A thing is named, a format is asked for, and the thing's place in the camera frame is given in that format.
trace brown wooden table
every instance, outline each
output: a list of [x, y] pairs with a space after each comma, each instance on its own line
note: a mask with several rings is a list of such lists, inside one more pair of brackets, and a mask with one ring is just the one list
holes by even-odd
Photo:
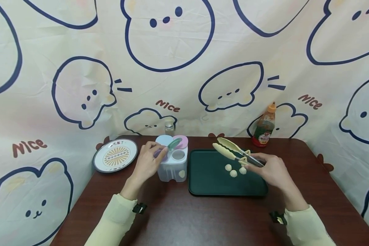
[[[156, 137], [121, 138], [135, 141], [140, 149]], [[369, 245], [368, 225], [306, 143], [297, 139], [272, 139], [267, 148], [259, 149], [249, 138], [228, 139], [242, 149], [281, 157], [338, 246]], [[189, 137], [189, 151], [211, 148], [213, 142], [215, 137]], [[135, 163], [136, 160], [117, 173], [95, 172], [51, 245], [84, 245], [112, 194], [120, 192]], [[145, 184], [138, 200], [147, 204], [148, 209], [144, 215], [137, 215], [121, 246], [251, 246], [287, 242], [285, 227], [272, 223], [268, 215], [284, 209], [281, 194], [274, 187], [270, 187], [265, 198], [195, 197], [189, 193], [187, 181], [164, 183], [156, 174]]]

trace green tray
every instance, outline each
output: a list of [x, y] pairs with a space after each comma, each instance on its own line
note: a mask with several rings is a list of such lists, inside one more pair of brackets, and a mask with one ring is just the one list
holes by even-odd
[[[233, 178], [225, 166], [231, 164], [238, 176]], [[193, 150], [189, 157], [189, 191], [195, 196], [266, 196], [268, 186], [258, 174], [239, 173], [241, 164], [216, 150]]]

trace sleeve cuff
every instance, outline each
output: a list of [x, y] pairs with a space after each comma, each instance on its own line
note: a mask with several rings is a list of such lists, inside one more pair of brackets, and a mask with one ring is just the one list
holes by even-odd
[[311, 205], [303, 211], [291, 212], [286, 209], [284, 217], [287, 221], [287, 235], [294, 245], [323, 239], [330, 240], [323, 222]]
[[136, 204], [137, 200], [130, 201], [120, 194], [115, 194], [112, 196], [102, 217], [115, 223], [125, 224], [129, 219], [134, 219], [135, 214], [132, 211]]

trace sauce bottle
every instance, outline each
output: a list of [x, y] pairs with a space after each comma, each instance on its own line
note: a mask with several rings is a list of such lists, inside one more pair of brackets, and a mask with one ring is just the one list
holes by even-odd
[[266, 147], [272, 131], [275, 128], [275, 111], [276, 106], [275, 102], [273, 102], [268, 106], [267, 110], [257, 122], [257, 128], [251, 138], [255, 146], [260, 148]]

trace woman's right hand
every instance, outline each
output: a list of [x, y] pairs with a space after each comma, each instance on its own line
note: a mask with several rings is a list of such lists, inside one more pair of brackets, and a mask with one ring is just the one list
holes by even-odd
[[293, 180], [281, 158], [264, 153], [252, 153], [251, 156], [265, 161], [265, 166], [256, 167], [254, 165], [245, 165], [244, 168], [260, 175], [268, 184], [276, 186], [281, 190], [290, 188], [293, 185]]

